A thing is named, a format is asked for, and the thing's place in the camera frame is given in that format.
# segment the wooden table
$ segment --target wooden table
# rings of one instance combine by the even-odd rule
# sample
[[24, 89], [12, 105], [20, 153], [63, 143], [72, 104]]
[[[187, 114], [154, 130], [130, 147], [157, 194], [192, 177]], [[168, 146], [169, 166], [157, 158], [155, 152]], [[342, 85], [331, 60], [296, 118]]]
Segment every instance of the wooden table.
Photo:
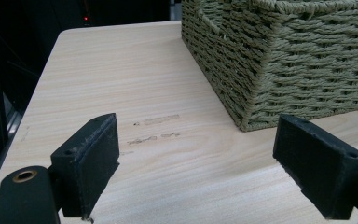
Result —
[[[180, 22], [63, 32], [0, 171], [50, 166], [89, 119], [117, 113], [121, 165], [95, 223], [324, 223], [272, 159], [276, 129], [242, 133]], [[358, 112], [313, 121], [358, 148]], [[351, 221], [357, 223], [358, 211]], [[79, 223], [64, 218], [62, 223]]]

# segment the black clamp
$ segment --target black clamp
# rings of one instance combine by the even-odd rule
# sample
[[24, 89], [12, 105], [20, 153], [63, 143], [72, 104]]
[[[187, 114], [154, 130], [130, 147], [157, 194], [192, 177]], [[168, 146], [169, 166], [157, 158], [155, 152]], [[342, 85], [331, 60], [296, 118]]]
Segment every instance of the black clamp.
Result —
[[118, 168], [115, 114], [90, 120], [53, 154], [51, 166], [30, 166], [5, 177], [0, 188], [0, 223], [60, 223], [89, 218]]
[[313, 123], [281, 115], [273, 157], [328, 219], [358, 208], [358, 150]]

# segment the wood grain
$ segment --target wood grain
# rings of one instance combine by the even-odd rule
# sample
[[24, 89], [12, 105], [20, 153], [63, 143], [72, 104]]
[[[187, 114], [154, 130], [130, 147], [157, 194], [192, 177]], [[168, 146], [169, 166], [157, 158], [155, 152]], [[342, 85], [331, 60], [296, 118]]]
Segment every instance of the wood grain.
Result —
[[[121, 165], [91, 214], [95, 223], [326, 222], [272, 159], [276, 129], [235, 127], [179, 22], [63, 32], [0, 181], [25, 166], [50, 166], [49, 155], [78, 128], [112, 112]], [[358, 111], [314, 122], [358, 148]], [[332, 222], [357, 223], [358, 211]]]

